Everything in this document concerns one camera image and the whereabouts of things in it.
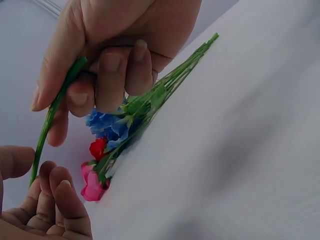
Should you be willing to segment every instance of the fingernail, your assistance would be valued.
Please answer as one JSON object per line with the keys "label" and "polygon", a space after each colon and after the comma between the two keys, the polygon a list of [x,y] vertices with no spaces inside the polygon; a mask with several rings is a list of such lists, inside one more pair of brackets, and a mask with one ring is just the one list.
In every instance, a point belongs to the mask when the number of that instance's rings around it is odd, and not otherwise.
{"label": "fingernail", "polygon": [[68,184],[71,187],[71,183],[68,180],[62,180],[60,184]]}
{"label": "fingernail", "polygon": [[83,93],[83,94],[73,94],[69,96],[71,102],[78,107],[81,107],[86,104],[88,100],[88,95]]}
{"label": "fingernail", "polygon": [[111,73],[116,72],[121,64],[121,57],[114,53],[105,56],[105,70]]}
{"label": "fingernail", "polygon": [[147,43],[143,40],[138,40],[135,43],[135,49],[133,52],[133,57],[136,62],[141,62],[144,59],[147,50]]}
{"label": "fingernail", "polygon": [[153,80],[153,85],[156,83],[157,78],[158,78],[158,73],[155,70],[152,70],[152,80]]}
{"label": "fingernail", "polygon": [[39,99],[39,87],[36,86],[35,90],[34,90],[34,94],[33,94],[33,101],[31,104],[31,111],[35,111],[36,107],[37,107],[37,103],[38,103],[38,99]]}

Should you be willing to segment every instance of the finger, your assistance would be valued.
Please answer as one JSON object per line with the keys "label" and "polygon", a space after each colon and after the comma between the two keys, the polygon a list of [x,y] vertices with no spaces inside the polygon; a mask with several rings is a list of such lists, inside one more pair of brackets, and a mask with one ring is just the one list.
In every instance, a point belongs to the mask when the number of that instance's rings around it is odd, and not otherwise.
{"label": "finger", "polygon": [[94,84],[96,78],[93,74],[83,73],[75,83],[69,86],[66,103],[74,116],[84,117],[95,107]]}
{"label": "finger", "polygon": [[50,130],[47,135],[48,143],[53,147],[60,146],[67,137],[69,124],[69,110],[66,100],[63,100],[56,111]]}
{"label": "finger", "polygon": [[55,99],[85,42],[81,1],[68,1],[42,62],[31,105],[33,111],[45,109]]}
{"label": "finger", "polygon": [[69,181],[61,181],[55,190],[54,197],[64,217],[65,233],[63,237],[68,240],[91,239],[91,223],[88,213]]}
{"label": "finger", "polygon": [[147,43],[138,40],[128,59],[125,90],[131,96],[140,96],[149,91],[152,86],[151,53],[147,48]]}
{"label": "finger", "polygon": [[29,188],[28,194],[20,208],[12,208],[2,213],[2,219],[23,229],[28,221],[36,215],[40,195],[40,180],[37,177]]}
{"label": "finger", "polygon": [[48,229],[55,224],[56,212],[55,212],[55,199],[50,188],[50,173],[56,167],[56,164],[52,161],[46,161],[40,167],[39,180],[41,193],[38,199],[38,205],[36,208],[36,215],[33,216],[27,226],[47,232]]}
{"label": "finger", "polygon": [[[58,166],[55,169],[53,169],[53,171],[50,173],[50,188],[52,193],[56,192],[58,185],[63,180],[69,181],[69,183],[73,188],[73,181],[69,171],[64,167]],[[65,232],[64,217],[62,216],[62,214],[59,211],[59,208],[56,205],[55,206],[55,225],[53,225],[46,233],[48,235],[62,236],[64,232]]]}
{"label": "finger", "polygon": [[123,102],[127,58],[121,49],[105,50],[99,60],[95,105],[101,113],[112,113]]}
{"label": "finger", "polygon": [[30,147],[0,146],[0,216],[4,197],[3,180],[25,175],[35,159]]}
{"label": "finger", "polygon": [[43,237],[26,232],[16,226],[0,219],[1,240],[43,240]]}

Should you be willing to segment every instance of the artificial flower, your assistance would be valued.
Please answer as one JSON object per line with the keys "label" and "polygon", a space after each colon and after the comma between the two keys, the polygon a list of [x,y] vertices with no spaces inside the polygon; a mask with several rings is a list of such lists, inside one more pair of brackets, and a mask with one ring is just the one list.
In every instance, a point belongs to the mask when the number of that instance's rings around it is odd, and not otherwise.
{"label": "artificial flower", "polygon": [[[85,181],[81,194],[87,201],[100,200],[102,194],[109,188],[110,180],[118,167],[115,163],[128,147],[129,141],[148,127],[162,105],[183,83],[218,37],[216,33],[184,63],[157,81],[144,95],[125,98],[116,112],[101,113],[94,109],[87,116],[86,125],[98,138],[94,146],[90,146],[90,151],[94,152],[92,155],[97,161],[81,166]],[[101,138],[107,138],[107,141],[102,142]]]}
{"label": "artificial flower", "polygon": [[99,201],[110,185],[110,179],[107,179],[105,184],[99,182],[98,174],[93,171],[93,167],[94,164],[88,165],[88,162],[81,165],[81,173],[84,179],[84,188],[81,190],[81,195],[89,202]]}
{"label": "artificial flower", "polygon": [[107,138],[106,151],[112,151],[125,141],[130,130],[140,124],[140,119],[133,119],[124,114],[101,113],[94,109],[87,117],[86,125],[97,138]]}
{"label": "artificial flower", "polygon": [[93,143],[90,145],[90,153],[97,161],[100,161],[104,156],[107,155],[105,153],[105,148],[107,146],[108,139],[106,137],[97,138]]}

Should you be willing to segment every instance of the white fabric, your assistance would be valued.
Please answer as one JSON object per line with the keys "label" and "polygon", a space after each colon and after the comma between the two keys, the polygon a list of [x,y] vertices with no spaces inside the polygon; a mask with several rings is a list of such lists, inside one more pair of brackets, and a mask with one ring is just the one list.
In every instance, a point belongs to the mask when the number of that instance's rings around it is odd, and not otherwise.
{"label": "white fabric", "polygon": [[108,240],[318,240],[320,6],[241,0],[220,38],[86,202]]}

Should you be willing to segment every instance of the blue flower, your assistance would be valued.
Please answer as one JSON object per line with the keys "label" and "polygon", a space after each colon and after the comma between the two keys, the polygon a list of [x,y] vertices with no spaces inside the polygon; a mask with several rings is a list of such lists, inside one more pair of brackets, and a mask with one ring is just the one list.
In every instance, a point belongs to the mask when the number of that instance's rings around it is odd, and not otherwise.
{"label": "blue flower", "polygon": [[141,123],[140,119],[133,120],[132,116],[125,115],[121,109],[117,113],[101,113],[94,108],[86,118],[85,124],[90,127],[92,134],[97,138],[107,138],[108,152],[117,148]]}

